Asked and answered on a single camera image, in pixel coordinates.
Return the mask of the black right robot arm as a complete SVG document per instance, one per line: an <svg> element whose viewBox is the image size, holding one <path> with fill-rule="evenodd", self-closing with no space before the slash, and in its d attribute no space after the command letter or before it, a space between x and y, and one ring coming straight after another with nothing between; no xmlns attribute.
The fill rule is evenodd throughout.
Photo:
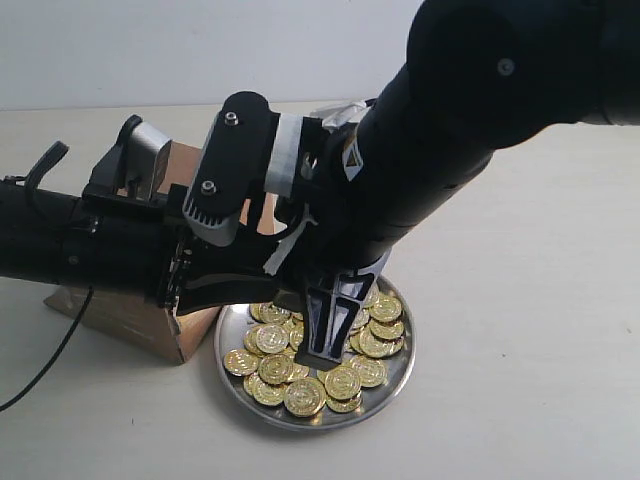
<svg viewBox="0 0 640 480"><path fill-rule="evenodd" d="M555 124L638 121L637 2L424 2L400 71L294 183L270 266L274 300L304 316L296 361L341 363L391 248L496 151Z"/></svg>

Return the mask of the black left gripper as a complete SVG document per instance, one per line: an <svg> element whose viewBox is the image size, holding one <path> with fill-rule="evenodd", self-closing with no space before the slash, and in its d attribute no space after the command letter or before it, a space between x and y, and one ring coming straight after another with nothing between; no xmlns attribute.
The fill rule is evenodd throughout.
<svg viewBox="0 0 640 480"><path fill-rule="evenodd" d="M64 283L141 295L159 307L173 306L186 193L186 186L172 184L166 194L143 201L86 186L74 207L72 225L65 231ZM278 289L272 277L209 274L183 285L177 314L266 302Z"/></svg>

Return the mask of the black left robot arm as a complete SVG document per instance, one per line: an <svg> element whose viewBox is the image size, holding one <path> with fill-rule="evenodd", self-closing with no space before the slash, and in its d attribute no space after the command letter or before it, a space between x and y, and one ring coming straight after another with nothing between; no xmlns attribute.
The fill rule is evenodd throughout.
<svg viewBox="0 0 640 480"><path fill-rule="evenodd" d="M174 184L149 204L85 200L4 182L1 274L139 296L180 315L273 300L279 282L262 271L272 242L239 232L226 248L205 243L178 217L185 195Z"/></svg>

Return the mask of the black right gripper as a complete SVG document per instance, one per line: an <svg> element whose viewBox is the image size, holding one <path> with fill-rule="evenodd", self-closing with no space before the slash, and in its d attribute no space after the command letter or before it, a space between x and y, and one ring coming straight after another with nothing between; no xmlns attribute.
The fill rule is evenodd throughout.
<svg viewBox="0 0 640 480"><path fill-rule="evenodd" d="M348 181L340 164L341 155L357 147L364 169ZM374 259L384 247L397 239L398 220L376 220L367 233L365 194L390 178L391 167L400 157L398 129L340 129L320 141L320 173L305 183L301 199L311 204L319 221L305 234L285 264L295 269L310 262L330 264L332 249L341 236L353 234L336 263L354 267ZM303 340L295 361L301 365L329 371L342 363L345 343L379 276L376 268L356 270L315 270L303 277Z"/></svg>

